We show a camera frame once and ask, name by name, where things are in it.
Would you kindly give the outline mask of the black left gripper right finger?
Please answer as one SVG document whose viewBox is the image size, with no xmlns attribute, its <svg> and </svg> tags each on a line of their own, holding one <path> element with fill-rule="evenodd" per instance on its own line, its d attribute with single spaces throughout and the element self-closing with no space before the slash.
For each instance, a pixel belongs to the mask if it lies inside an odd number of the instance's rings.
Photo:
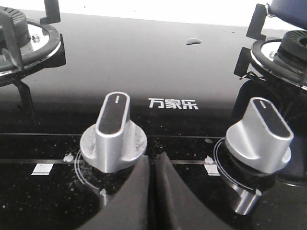
<svg viewBox="0 0 307 230">
<path fill-rule="evenodd" d="M 159 211 L 165 230 L 230 230 L 178 175 L 165 152 L 155 162 Z"/>
</svg>

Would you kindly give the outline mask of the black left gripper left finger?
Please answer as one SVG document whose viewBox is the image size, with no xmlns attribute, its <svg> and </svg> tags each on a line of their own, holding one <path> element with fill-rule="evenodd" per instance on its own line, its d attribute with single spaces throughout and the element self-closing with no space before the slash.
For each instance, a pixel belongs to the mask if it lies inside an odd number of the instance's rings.
<svg viewBox="0 0 307 230">
<path fill-rule="evenodd" d="M 141 156 L 110 203 L 79 229 L 146 230 L 149 184 L 149 159 Z"/>
</svg>

